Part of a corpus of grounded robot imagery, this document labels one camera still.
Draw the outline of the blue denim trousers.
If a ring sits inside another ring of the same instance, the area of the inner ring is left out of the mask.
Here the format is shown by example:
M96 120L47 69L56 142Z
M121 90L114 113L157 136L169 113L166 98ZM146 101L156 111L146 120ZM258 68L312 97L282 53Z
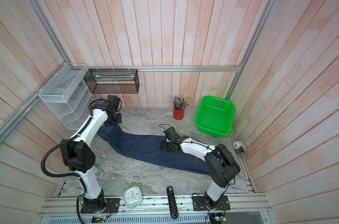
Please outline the blue denim trousers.
M161 141L166 139L165 136L130 134L118 125L102 126L97 134L123 156L167 168L210 174L205 161L193 155L161 151Z

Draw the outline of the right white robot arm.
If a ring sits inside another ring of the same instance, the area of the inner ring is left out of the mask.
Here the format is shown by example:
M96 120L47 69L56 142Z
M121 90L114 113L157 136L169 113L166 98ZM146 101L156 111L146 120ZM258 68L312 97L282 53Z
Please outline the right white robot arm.
M164 130L164 135L166 140L161 141L161 151L189 154L206 162L212 182L204 196L194 202L203 203L206 210L213 209L229 186L236 184L235 178L241 171L232 153L223 144L207 145L188 136L180 136L172 126Z

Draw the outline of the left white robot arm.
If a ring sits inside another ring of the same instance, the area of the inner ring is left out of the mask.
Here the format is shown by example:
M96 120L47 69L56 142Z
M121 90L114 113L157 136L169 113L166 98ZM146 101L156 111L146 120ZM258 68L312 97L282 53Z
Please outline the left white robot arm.
M83 205L89 207L95 213L102 213L107 207L104 191L99 186L94 164L96 156L90 149L91 142L101 126L113 126L121 124L122 100L117 96L109 95L107 99L96 99L89 103L89 115L80 129L68 140L63 139L57 146L50 149L41 160L41 170L49 177L62 178L76 177L82 185L83 194L77 196L76 210L78 220L84 221L80 215L80 200ZM47 158L56 149L61 150L63 162L69 168L70 173L53 174L46 169Z

